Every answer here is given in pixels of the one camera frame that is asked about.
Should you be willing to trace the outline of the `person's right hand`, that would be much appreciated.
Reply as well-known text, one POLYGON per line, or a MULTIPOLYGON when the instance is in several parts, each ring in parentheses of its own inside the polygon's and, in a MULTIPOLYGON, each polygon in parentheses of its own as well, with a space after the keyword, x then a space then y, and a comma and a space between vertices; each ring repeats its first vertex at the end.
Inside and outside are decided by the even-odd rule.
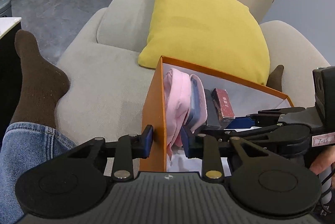
POLYGON ((325 171, 329 166, 335 162, 335 149, 334 146, 328 146, 321 152, 310 166, 310 170, 316 175, 325 171))

